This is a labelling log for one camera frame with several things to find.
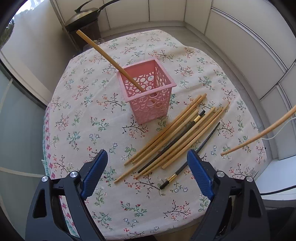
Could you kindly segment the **black gold-banded chopstick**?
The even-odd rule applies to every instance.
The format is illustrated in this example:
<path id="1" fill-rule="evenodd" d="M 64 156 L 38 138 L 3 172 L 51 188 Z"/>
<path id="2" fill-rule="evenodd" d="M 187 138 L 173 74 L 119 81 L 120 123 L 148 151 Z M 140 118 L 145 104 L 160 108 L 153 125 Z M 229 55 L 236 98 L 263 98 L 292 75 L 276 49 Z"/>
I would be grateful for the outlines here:
<path id="1" fill-rule="evenodd" d="M 174 145 L 182 136 L 184 136 L 195 124 L 205 115 L 205 111 L 201 111 L 198 116 L 189 123 L 189 125 L 173 140 L 168 144 L 160 153 L 158 153 L 151 161 L 149 161 L 145 166 L 143 166 L 138 173 L 142 172 L 145 168 L 147 168 L 150 164 L 152 164 L 157 158 L 159 158 L 162 154 L 164 154 L 172 145 Z"/>
<path id="2" fill-rule="evenodd" d="M 208 137 L 203 141 L 203 143 L 200 145 L 200 147 L 196 151 L 189 150 L 189 152 L 187 154 L 187 159 L 189 159 L 189 162 L 191 162 L 192 159 L 194 161 L 196 161 L 198 159 L 197 158 L 198 153 L 207 144 L 208 140 L 212 137 L 212 135 L 214 134 L 215 130 L 218 128 L 219 125 L 220 125 L 220 122 L 217 123 L 215 128 L 210 132 Z M 160 190 L 165 189 L 187 166 L 188 166 L 188 161 L 186 161 L 180 168 L 178 168 L 177 171 L 159 187 Z"/>

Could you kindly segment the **pink perforated utensil basket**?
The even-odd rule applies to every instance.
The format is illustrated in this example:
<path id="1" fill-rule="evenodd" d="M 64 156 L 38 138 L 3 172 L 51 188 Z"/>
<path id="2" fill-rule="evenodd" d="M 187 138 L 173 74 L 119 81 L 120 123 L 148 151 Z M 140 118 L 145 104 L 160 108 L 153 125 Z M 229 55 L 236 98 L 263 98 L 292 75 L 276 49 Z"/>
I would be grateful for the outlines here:
<path id="1" fill-rule="evenodd" d="M 139 125 L 168 113 L 171 91 L 176 83 L 156 58 L 124 66 L 124 70 L 145 92 L 139 91 L 122 73 L 117 77 L 125 102 L 130 104 Z"/>

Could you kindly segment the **floral tablecloth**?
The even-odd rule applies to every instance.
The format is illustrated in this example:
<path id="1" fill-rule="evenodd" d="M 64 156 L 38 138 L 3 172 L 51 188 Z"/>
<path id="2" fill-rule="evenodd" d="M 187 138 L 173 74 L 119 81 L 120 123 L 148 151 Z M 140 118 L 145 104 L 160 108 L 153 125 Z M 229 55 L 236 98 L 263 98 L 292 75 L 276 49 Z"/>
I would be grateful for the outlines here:
<path id="1" fill-rule="evenodd" d="M 43 127 L 43 164 L 52 179 L 63 178 L 105 149 L 108 164 L 87 208 L 107 240 L 155 235 L 180 228 L 201 217 L 209 200 L 198 189 L 189 168 L 168 187 L 159 187 L 185 161 L 182 155 L 167 169 L 137 178 L 125 162 L 161 132 L 199 95 L 198 109 L 226 107 L 219 126 L 200 157 L 228 176 L 255 176 L 266 164 L 263 142 L 221 156 L 257 134 L 237 88 L 206 53 L 187 47 L 161 30 L 130 34 L 101 45 L 121 66 L 157 58 L 173 78 L 168 114 L 140 125 L 123 98 L 115 69 L 90 49 L 68 63 L 49 103 Z"/>

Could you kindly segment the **dark stool under wok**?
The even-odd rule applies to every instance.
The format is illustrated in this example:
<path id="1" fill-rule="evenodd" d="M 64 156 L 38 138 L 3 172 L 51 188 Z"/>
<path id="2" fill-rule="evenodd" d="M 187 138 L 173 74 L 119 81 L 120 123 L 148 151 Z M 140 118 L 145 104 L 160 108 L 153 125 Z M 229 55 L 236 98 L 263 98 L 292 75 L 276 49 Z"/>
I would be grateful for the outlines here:
<path id="1" fill-rule="evenodd" d="M 84 46 L 87 44 L 81 37 L 77 35 L 77 31 L 81 30 L 86 36 L 88 36 L 91 40 L 99 40 L 101 39 L 100 29 L 98 25 L 98 21 L 93 21 L 87 25 L 82 27 L 69 27 L 66 26 L 66 30 L 73 37 L 74 42 L 77 44 L 79 50 L 83 50 Z"/>

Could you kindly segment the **black wok with lid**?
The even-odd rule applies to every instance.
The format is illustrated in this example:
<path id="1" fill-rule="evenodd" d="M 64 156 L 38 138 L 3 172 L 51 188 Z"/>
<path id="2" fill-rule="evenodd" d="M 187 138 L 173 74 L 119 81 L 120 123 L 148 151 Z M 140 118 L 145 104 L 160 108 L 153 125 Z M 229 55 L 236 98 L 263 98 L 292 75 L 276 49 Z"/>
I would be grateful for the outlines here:
<path id="1" fill-rule="evenodd" d="M 81 28 L 84 25 L 87 25 L 93 21 L 98 19 L 100 12 L 104 10 L 107 6 L 118 2 L 119 0 L 112 0 L 108 3 L 102 5 L 100 8 L 90 8 L 82 10 L 82 8 L 90 3 L 91 1 L 87 1 L 74 10 L 75 15 L 73 15 L 67 22 L 65 23 L 65 27 L 67 28 Z"/>

